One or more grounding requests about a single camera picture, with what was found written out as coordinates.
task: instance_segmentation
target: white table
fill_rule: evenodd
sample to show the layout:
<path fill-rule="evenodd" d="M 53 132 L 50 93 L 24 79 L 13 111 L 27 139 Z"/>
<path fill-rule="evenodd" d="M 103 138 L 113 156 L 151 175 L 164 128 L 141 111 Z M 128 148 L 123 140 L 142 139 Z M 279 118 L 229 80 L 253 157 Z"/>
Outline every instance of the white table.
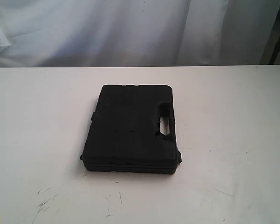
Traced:
<path fill-rule="evenodd" d="M 174 175 L 85 170 L 104 84 L 173 88 Z M 0 69 L 0 224 L 57 223 L 280 224 L 280 66 Z"/>

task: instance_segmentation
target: black plastic case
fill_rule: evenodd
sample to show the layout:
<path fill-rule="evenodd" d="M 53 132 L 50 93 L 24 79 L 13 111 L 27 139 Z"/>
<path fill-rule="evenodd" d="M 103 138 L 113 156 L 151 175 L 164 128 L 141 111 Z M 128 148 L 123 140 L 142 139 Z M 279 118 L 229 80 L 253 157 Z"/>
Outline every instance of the black plastic case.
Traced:
<path fill-rule="evenodd" d="M 169 118 L 168 135 L 160 117 Z M 167 85 L 105 85 L 91 120 L 81 155 L 87 170 L 173 174 L 181 162 Z"/>

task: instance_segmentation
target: white cloth backdrop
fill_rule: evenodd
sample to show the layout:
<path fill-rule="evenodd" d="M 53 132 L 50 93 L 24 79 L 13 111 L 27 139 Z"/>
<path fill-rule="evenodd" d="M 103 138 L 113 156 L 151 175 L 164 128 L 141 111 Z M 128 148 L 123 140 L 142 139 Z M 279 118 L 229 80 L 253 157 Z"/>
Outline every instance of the white cloth backdrop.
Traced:
<path fill-rule="evenodd" d="M 0 67 L 258 64 L 280 0 L 0 0 Z"/>

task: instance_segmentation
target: white fabric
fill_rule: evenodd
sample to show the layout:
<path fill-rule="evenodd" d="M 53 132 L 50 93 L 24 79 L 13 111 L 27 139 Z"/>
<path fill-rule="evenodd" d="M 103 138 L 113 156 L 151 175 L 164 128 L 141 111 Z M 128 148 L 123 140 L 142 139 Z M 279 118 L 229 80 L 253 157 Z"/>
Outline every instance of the white fabric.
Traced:
<path fill-rule="evenodd" d="M 280 0 L 0 0 L 0 66 L 258 64 L 279 6 Z"/>

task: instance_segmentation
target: table surface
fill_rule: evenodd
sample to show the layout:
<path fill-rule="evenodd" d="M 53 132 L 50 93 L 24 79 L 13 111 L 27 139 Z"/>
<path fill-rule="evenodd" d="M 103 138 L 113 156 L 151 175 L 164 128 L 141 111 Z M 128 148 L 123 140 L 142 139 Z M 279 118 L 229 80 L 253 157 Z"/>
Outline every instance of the table surface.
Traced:
<path fill-rule="evenodd" d="M 173 88 L 174 175 L 85 170 L 104 84 Z M 280 224 L 280 66 L 0 69 L 0 224 L 55 223 Z"/>

